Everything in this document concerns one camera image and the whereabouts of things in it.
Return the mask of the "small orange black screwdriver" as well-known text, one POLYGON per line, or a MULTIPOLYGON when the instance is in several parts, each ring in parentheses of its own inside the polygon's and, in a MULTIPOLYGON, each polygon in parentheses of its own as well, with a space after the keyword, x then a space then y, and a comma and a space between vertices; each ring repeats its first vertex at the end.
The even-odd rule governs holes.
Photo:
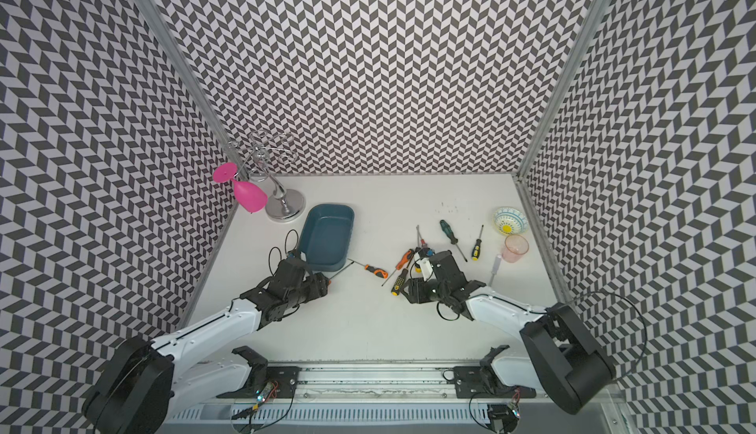
POLYGON ((378 278, 382 278, 382 280, 386 280, 386 278, 389 278, 389 273, 386 270, 383 270, 379 267, 362 264, 360 262, 356 262, 355 260, 350 260, 350 263, 361 266, 366 272, 369 272, 370 274, 373 274, 374 276, 378 276, 378 278))

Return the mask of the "small yellow black screwdriver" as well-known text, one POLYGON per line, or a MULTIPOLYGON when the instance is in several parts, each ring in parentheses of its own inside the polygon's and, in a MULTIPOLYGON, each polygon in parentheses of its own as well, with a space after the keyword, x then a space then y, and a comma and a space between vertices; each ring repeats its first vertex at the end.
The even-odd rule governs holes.
POLYGON ((480 258, 480 253, 482 252, 482 233, 484 233, 483 225, 480 227, 478 238, 476 239, 476 242, 474 243, 474 248, 472 249, 471 258, 473 261, 477 261, 480 258))

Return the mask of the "purple handled screwdriver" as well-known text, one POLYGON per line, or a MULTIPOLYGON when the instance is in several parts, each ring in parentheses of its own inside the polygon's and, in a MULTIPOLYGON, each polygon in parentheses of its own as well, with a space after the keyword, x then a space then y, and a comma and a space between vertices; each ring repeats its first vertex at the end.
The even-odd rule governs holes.
POLYGON ((419 226, 417 226, 417 243, 419 243, 419 258, 428 258, 435 253, 435 251, 430 248, 427 242, 423 239, 419 226))

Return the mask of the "pink translucent cup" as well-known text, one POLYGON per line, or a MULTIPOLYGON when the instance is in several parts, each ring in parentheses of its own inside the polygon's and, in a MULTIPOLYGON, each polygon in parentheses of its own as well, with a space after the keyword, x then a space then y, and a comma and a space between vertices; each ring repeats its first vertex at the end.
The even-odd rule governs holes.
POLYGON ((502 259, 514 264, 520 261, 530 251, 529 241, 520 234, 510 234, 506 237, 502 248, 502 259))

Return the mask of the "green handled screwdriver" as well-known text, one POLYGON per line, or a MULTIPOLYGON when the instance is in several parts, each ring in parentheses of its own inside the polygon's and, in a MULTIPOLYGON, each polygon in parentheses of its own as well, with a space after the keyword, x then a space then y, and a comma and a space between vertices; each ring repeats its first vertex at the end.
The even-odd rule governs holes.
POLYGON ((447 221, 445 221, 445 219, 441 219, 441 221, 439 221, 439 224, 440 224, 441 230, 443 231, 443 233, 445 234, 445 236, 449 239, 450 244, 452 246, 454 246, 459 251, 459 253, 461 254, 463 260, 465 262, 468 262, 468 258, 466 257, 466 255, 462 251, 462 249, 461 249, 461 247, 459 245, 459 239, 457 238, 456 234, 454 233, 451 225, 449 223, 447 223, 447 221))

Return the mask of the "chrome glass holder stand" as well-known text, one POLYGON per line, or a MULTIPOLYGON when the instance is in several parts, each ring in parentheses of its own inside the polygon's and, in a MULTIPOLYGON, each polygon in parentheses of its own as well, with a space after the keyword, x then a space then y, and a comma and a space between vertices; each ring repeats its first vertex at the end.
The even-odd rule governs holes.
POLYGON ((272 221, 289 223, 302 215, 306 204, 303 193, 287 188, 273 170, 275 158, 297 156, 291 133, 272 135, 251 132, 231 138, 230 146, 238 155, 238 174, 242 178, 255 184, 273 184, 273 192, 265 207, 272 221))

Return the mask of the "teal plastic storage box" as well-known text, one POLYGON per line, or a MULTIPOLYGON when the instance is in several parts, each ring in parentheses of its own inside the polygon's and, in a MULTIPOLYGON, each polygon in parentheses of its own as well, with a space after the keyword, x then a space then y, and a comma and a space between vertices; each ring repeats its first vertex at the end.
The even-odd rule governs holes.
POLYGON ((298 250, 313 272, 342 270, 348 257, 354 210, 341 204, 320 204, 305 219, 298 250))

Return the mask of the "long orange black screwdriver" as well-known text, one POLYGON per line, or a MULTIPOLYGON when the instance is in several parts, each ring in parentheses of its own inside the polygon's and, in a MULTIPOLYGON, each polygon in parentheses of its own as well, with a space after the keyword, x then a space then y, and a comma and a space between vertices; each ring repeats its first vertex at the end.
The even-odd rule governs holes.
POLYGON ((354 263, 355 262, 353 260, 349 260, 340 270, 338 270, 338 272, 335 272, 334 274, 332 274, 332 276, 328 276, 329 282, 332 282, 334 278, 340 276, 340 274, 342 274, 343 272, 346 272, 346 270, 348 270, 348 268, 350 268, 354 263))

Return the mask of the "pink plastic wine glass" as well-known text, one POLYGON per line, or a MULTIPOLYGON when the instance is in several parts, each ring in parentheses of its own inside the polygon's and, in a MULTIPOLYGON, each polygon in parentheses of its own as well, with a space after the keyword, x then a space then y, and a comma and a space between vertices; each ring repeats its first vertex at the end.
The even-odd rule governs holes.
POLYGON ((235 163, 227 162, 219 166, 213 173, 213 180, 216 183, 230 182, 234 198, 248 213, 258 213, 267 206, 267 193, 251 182, 240 180, 235 163))

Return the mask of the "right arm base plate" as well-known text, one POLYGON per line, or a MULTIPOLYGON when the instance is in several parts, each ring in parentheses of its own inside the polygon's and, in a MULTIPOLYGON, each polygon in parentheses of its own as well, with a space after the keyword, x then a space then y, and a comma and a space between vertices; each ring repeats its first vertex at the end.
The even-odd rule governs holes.
POLYGON ((478 361, 478 366, 455 366, 452 377, 446 379, 454 386, 458 399, 469 399, 477 395, 479 398, 507 398, 519 392, 524 399, 537 398, 537 391, 531 387, 505 385, 499 380, 493 370, 493 359, 502 352, 510 349, 510 345, 492 347, 489 353, 478 361))

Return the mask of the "orange handled thin screwdriver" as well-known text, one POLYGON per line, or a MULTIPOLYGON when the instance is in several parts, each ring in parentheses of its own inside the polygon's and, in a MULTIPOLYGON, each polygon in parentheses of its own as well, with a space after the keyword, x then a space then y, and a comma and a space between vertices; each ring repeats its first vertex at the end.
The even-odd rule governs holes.
POLYGON ((409 249, 405 254, 403 254, 403 257, 399 260, 399 263, 395 266, 395 270, 393 270, 392 274, 390 274, 389 278, 392 278, 396 272, 399 272, 410 260, 413 258, 413 255, 415 254, 415 249, 409 249))

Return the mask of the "black yellow-tip screwdriver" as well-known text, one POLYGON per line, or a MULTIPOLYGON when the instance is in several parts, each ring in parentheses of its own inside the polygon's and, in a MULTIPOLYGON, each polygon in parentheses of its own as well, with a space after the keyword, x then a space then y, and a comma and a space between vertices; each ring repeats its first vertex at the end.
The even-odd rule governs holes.
POLYGON ((417 247, 415 247, 415 262, 413 263, 413 268, 415 269, 416 273, 421 274, 421 266, 419 266, 419 260, 421 259, 423 240, 421 237, 421 229, 419 228, 419 224, 415 227, 415 230, 417 231, 417 247))

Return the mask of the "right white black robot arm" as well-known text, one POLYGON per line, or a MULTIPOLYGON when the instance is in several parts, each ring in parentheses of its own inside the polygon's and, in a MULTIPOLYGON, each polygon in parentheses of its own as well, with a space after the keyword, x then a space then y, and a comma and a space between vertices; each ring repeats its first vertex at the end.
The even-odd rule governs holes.
POLYGON ((578 414, 614 381, 613 359, 568 305, 550 307, 519 302, 493 288, 468 280, 449 251, 419 260, 421 276, 402 270, 392 293, 411 304, 435 303, 458 317, 488 324, 518 337, 526 357, 507 356, 508 345, 490 349, 480 359, 476 378, 490 396, 516 390, 542 392, 563 412, 578 414))

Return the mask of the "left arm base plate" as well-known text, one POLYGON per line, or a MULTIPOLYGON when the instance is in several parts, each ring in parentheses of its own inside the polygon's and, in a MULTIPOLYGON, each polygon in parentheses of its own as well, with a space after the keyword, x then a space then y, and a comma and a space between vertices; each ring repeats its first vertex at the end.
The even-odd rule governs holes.
POLYGON ((236 390, 221 392, 218 399, 246 399, 265 402, 269 399, 293 399, 301 368, 298 366, 271 366, 268 359, 247 345, 236 347, 232 354, 245 360, 248 370, 236 390))

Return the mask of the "patterned ceramic bowl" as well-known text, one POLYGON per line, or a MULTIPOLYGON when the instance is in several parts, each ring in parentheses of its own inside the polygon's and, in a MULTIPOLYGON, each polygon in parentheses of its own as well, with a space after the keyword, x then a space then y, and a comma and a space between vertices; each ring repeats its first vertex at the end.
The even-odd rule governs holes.
POLYGON ((493 214, 495 228, 504 235, 523 234, 529 228, 529 219, 523 211, 503 207, 493 214))

